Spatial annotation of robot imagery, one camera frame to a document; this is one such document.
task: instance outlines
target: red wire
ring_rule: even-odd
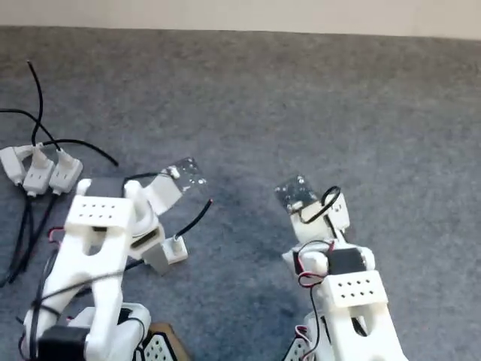
[[[63,231],[63,227],[52,227],[48,230],[48,243],[55,243],[57,245],[60,245],[60,242],[58,242],[56,239],[53,239],[53,233],[57,231]]]
[[[317,277],[318,279],[320,279],[320,281],[313,282],[311,284],[305,284],[304,282],[302,282],[303,278],[311,278],[311,277]],[[298,283],[302,288],[312,288],[318,284],[321,284],[323,280],[324,280],[323,276],[318,275],[317,273],[314,273],[314,272],[302,272],[298,276]]]

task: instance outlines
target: wire bundle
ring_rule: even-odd
[[[308,360],[308,358],[310,356],[313,356],[313,352],[318,348],[320,338],[321,338],[319,315],[317,313],[317,307],[316,307],[316,303],[314,301],[314,289],[324,281],[324,277],[321,276],[321,275],[318,275],[317,273],[306,271],[305,267],[304,267],[304,264],[301,261],[301,252],[304,250],[304,248],[306,246],[308,246],[309,244],[313,244],[313,243],[322,243],[322,244],[325,244],[326,246],[328,246],[327,253],[332,252],[334,250],[334,246],[335,246],[334,241],[329,242],[329,241],[324,241],[324,240],[313,240],[313,241],[309,241],[309,242],[303,244],[302,247],[297,251],[296,259],[297,259],[298,265],[300,266],[300,269],[301,269],[301,273],[299,273],[299,275],[298,275],[298,283],[299,283],[299,286],[301,286],[302,288],[307,288],[309,290],[310,301],[311,301],[311,304],[313,306],[314,317],[316,318],[316,329],[317,329],[316,342],[315,342],[314,346],[302,356],[302,358],[301,358],[302,361],[306,361],[306,360]],[[307,344],[311,344],[311,340],[307,337],[306,333],[307,333],[307,327],[306,326],[297,325],[295,327],[296,336],[305,340],[307,342]]]
[[[86,141],[77,140],[77,139],[55,139],[50,134],[47,128],[45,128],[45,126],[41,123],[42,117],[44,115],[44,96],[43,96],[42,88],[40,85],[40,81],[38,79],[37,73],[35,72],[35,69],[32,63],[28,61],[27,65],[29,66],[30,72],[32,73],[32,76],[35,80],[35,85],[37,88],[38,102],[39,102],[38,115],[34,116],[28,111],[24,111],[23,109],[16,109],[16,108],[0,108],[0,113],[21,114],[21,115],[27,116],[30,120],[32,120],[35,123],[35,127],[32,130],[32,135],[31,135],[31,142],[33,146],[36,146],[38,144],[36,141],[37,133],[39,129],[42,129],[42,131],[44,131],[44,133],[49,138],[49,141],[42,143],[44,146],[52,144],[55,146],[57,150],[61,150],[59,146],[59,144],[61,143],[81,144],[83,146],[86,146],[95,150],[97,153],[101,154],[103,157],[105,157],[110,162],[112,162],[115,166],[118,166],[119,163],[111,155],[104,152],[102,149],[96,147],[93,144],[90,144]],[[38,224],[38,227],[35,229],[34,219],[33,219],[33,210],[32,210],[32,199],[27,196],[26,191],[23,189],[21,185],[19,186],[19,188],[23,193],[23,198],[25,202],[24,212],[22,215],[21,223],[20,223],[20,230],[17,236],[17,241],[15,243],[14,253],[11,258],[11,263],[8,266],[8,270],[5,272],[5,276],[2,278],[2,281],[0,281],[0,287],[3,287],[7,282],[9,284],[12,284],[20,273],[26,271],[29,261],[34,252],[35,246],[38,243],[38,239],[40,238],[41,233],[44,231],[44,228],[47,224],[50,214],[52,213],[52,209],[58,199],[57,195],[52,194],[52,198],[48,203],[47,209],[45,210],[44,215],[42,216],[41,221]],[[27,246],[24,247],[23,238],[25,234],[25,228],[27,226],[29,227],[29,241]],[[25,252],[23,256],[21,256],[22,250],[24,248],[25,248]]]

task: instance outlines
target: white plastic bracket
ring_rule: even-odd
[[[336,361],[407,361],[377,271],[329,275],[317,292],[323,300]],[[356,333],[353,317],[362,317],[367,336]]]
[[[122,271],[132,243],[134,219],[131,199],[75,196],[65,221],[65,237],[45,283],[44,296],[101,275],[118,274],[92,285],[95,316],[86,343],[86,361],[108,359],[123,301]],[[89,252],[95,244],[101,249],[91,255]],[[53,296],[46,299],[44,305],[62,312],[77,292],[78,289]],[[30,310],[24,322],[24,345],[29,342],[31,322]],[[55,323],[54,315],[41,310],[37,337]]]
[[[135,354],[135,361],[174,361],[174,355],[168,347],[163,335],[154,335],[149,343],[144,347],[144,359],[138,351]]]
[[[302,356],[309,351],[309,345],[302,338],[295,338],[292,341],[283,361],[301,361]]]

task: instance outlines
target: black wire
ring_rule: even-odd
[[[313,304],[313,310],[314,310],[314,317],[316,318],[316,328],[317,328],[317,337],[316,337],[316,343],[314,344],[313,348],[308,350],[303,356],[303,360],[307,358],[307,356],[311,355],[312,352],[314,352],[318,346],[319,342],[321,341],[321,325],[319,324],[319,316],[317,314],[317,307],[316,307],[316,302],[314,301],[314,288],[316,285],[312,286],[310,288],[309,296],[310,296],[310,301]]]
[[[130,262],[127,266],[126,266],[126,271],[128,271],[129,269],[133,269],[134,267],[137,267],[138,265],[143,265],[144,264],[144,261],[142,259],[138,259],[134,262]]]
[[[136,318],[136,317],[129,317],[127,320],[125,320],[125,322],[127,322],[127,321],[137,321],[142,326],[142,337],[141,337],[141,340],[139,341],[137,347],[135,348],[136,350],[141,349],[141,344],[144,341],[145,335],[147,334],[145,332],[145,325],[140,318]]]
[[[204,215],[209,210],[210,206],[212,205],[213,200],[209,199],[205,206],[202,208],[202,211],[197,215],[196,218],[192,220],[187,226],[183,227],[179,232],[175,233],[174,239],[180,237],[181,235],[185,235],[188,231],[190,231],[199,221],[204,217]]]
[[[33,68],[32,63],[28,60],[27,64],[29,65],[30,72],[32,73],[33,78],[35,80],[35,85],[37,87],[37,93],[38,93],[38,117],[32,132],[32,145],[35,146],[37,144],[37,142],[35,141],[35,138],[37,137],[38,128],[40,127],[40,124],[42,122],[42,117],[44,115],[44,94],[42,93],[40,81],[38,80],[37,73],[35,72],[35,69]]]
[[[7,284],[12,273],[14,272],[15,267],[18,265],[18,262],[20,260],[20,253],[22,252],[23,233],[25,232],[25,228],[29,220],[29,216],[32,215],[32,202],[30,201],[30,198],[27,196],[26,191],[23,189],[23,186],[19,185],[18,187],[22,192],[23,200],[24,200],[22,220],[20,221],[20,228],[18,230],[17,240],[15,242],[15,248],[12,254],[10,265],[8,266],[8,270],[5,272],[5,276],[2,282],[0,283],[0,288],[4,287],[5,284]]]
[[[41,123],[42,117],[44,115],[44,94],[42,93],[40,81],[38,79],[37,73],[36,73],[32,63],[30,61],[27,61],[27,64],[29,66],[30,72],[33,75],[33,78],[35,80],[35,85],[37,87],[38,102],[39,102],[38,116],[35,117],[31,113],[29,113],[28,111],[24,111],[22,109],[16,109],[16,108],[0,108],[0,113],[22,114],[22,115],[26,115],[31,120],[33,120],[35,122],[35,127],[32,131],[32,139],[31,139],[33,146],[35,146],[37,144],[36,138],[37,138],[38,129],[42,129],[44,131],[44,133],[47,135],[47,137],[50,139],[49,141],[45,141],[43,143],[44,145],[53,144],[53,145],[55,145],[57,150],[61,150],[61,148],[59,146],[60,143],[81,144],[81,145],[83,145],[85,147],[89,147],[89,148],[93,149],[94,151],[96,151],[97,153],[101,154],[102,156],[107,158],[110,162],[112,162],[116,167],[119,166],[119,163],[110,154],[103,151],[99,147],[96,147],[95,145],[90,144],[89,142],[81,141],[81,140],[77,140],[77,139],[55,139],[50,134],[50,132],[47,130],[47,128],[45,128],[45,126]]]
[[[37,118],[35,118],[33,115],[31,115],[28,111],[24,111],[22,109],[15,109],[15,108],[0,108],[0,113],[11,113],[11,114],[23,114],[32,119],[35,122],[35,126],[39,126],[40,129],[44,131],[44,133],[47,135],[47,137],[50,139],[50,144],[54,144],[57,150],[60,150],[60,146],[57,144],[58,142],[55,140],[55,138],[50,134],[50,132],[47,130],[47,128],[44,127],[43,124],[39,123],[37,121]]]
[[[65,293],[65,292],[69,292],[69,291],[72,291],[72,290],[76,290],[77,288],[81,288],[81,287],[85,287],[85,286],[89,286],[90,284],[93,284],[94,282],[96,281],[101,281],[101,280],[104,280],[104,279],[107,279],[107,278],[112,278],[112,277],[119,277],[120,275],[122,275],[124,272],[124,270],[122,271],[118,271],[118,272],[114,272],[114,273],[107,273],[105,275],[100,275],[100,276],[97,276],[97,277],[93,277],[93,278],[90,278],[89,280],[86,280],[86,281],[82,281],[82,282],[78,282],[76,284],[73,284],[69,287],[66,287],[66,288],[62,288],[56,292],[53,292],[53,293],[50,293],[44,297],[42,297],[39,302],[43,302],[45,301],[46,299],[49,299],[51,297],[54,297],[54,296],[57,296],[57,295],[61,295],[62,293]]]
[[[368,335],[357,318],[353,317],[351,321],[352,325],[354,326],[354,330],[357,332],[358,335],[361,335],[363,337],[366,337]]]
[[[328,190],[327,192],[325,192],[325,193],[322,195],[322,198],[321,198],[321,205],[322,205],[322,206],[324,206],[325,200],[327,199],[327,197],[328,197],[329,194],[330,194],[330,192],[329,192],[329,190]],[[331,229],[332,236],[335,238],[335,237],[336,237],[336,231],[335,231],[334,226],[333,226],[333,224],[332,224],[331,218],[329,217],[328,214],[326,214],[326,215],[324,216],[324,219],[325,219],[325,222],[328,224],[329,228]]]
[[[38,318],[40,316],[40,310],[42,306],[42,294],[44,293],[45,282],[48,276],[52,272],[53,265],[55,264],[59,250],[55,249],[52,255],[47,260],[47,264],[44,267],[40,283],[38,284],[37,293],[35,296],[35,301],[32,303],[32,325],[30,328],[30,339],[29,339],[29,356],[31,360],[37,359],[37,328],[38,328]]]
[[[142,259],[138,259],[136,261],[133,261],[133,262],[130,262],[127,266],[126,266],[126,270],[125,272],[127,272],[129,269],[132,269],[134,267],[137,267],[138,265],[143,265],[144,264],[144,261]],[[76,299],[79,299],[80,297],[84,297],[84,296],[87,296],[89,295],[90,293],[92,293],[92,288],[90,287],[87,287],[87,288],[84,288],[83,290],[79,291],[74,297]]]
[[[54,139],[54,140],[50,140],[50,141],[45,141],[42,144],[47,146],[47,145],[51,145],[51,144],[61,144],[61,143],[72,143],[72,144],[83,145],[85,147],[88,147],[88,148],[94,150],[95,152],[97,152],[98,154],[103,156],[104,158],[108,159],[116,167],[119,166],[119,162],[117,162],[115,160],[115,158],[113,158],[109,153],[107,153],[105,150],[102,150],[102,149],[100,149],[99,147],[97,147],[93,144],[90,144],[88,141],[81,141],[79,139]]]
[[[18,353],[20,354],[20,357],[22,357],[22,359],[24,361],[28,361],[27,358],[25,357],[25,355],[23,354],[23,351],[22,351],[22,343],[23,343],[24,339],[25,339],[25,331],[23,331],[22,335],[20,336],[20,338],[18,340],[18,344],[17,344]]]
[[[333,186],[331,188],[329,188],[328,190],[326,190],[324,192],[324,194],[322,195],[322,199],[325,199],[327,198],[327,196],[329,196],[330,194],[334,193],[334,196],[331,198],[331,200],[326,204],[326,205],[323,205],[321,210],[319,212],[317,212],[316,214],[314,214],[311,218],[309,218],[308,220],[304,220],[302,218],[302,213],[301,213],[301,210],[299,210],[299,218],[301,219],[301,222],[303,224],[309,224],[309,223],[312,223],[313,221],[315,221],[316,219],[318,219],[319,217],[321,217],[330,207],[332,207],[332,205],[337,201],[337,199],[339,198],[339,195],[340,195],[340,188],[338,186]]]
[[[41,221],[38,225],[38,228],[35,230],[35,234],[30,238],[29,246],[26,250],[26,252],[23,254],[22,259],[20,260],[19,265],[16,267],[15,271],[11,275],[10,280],[8,281],[10,284],[12,284],[20,274],[20,272],[25,272],[28,265],[30,258],[32,256],[32,253],[35,249],[35,246],[38,243],[38,240],[41,237],[41,234],[44,231],[45,226],[47,225],[48,218],[50,217],[50,214],[52,213],[53,206],[56,204],[57,199],[59,198],[58,195],[52,194],[52,198],[50,199],[50,202],[47,206],[47,209],[45,210],[44,216],[41,218]]]

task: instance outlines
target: white plastic frame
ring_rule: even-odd
[[[75,196],[65,221],[65,237],[45,283],[44,296],[90,278],[118,274],[92,284],[95,315],[86,343],[86,361],[108,359],[110,347],[114,343],[114,331],[123,301],[121,271],[126,267],[134,220],[131,199]],[[95,232],[93,227],[105,227],[107,230]],[[101,249],[97,254],[89,256],[89,249],[95,244],[100,244]],[[43,303],[62,313],[77,292],[78,289],[61,293]],[[40,311],[37,337],[41,337],[56,321],[50,312]],[[29,342],[31,322],[30,310],[24,322],[24,345]]]

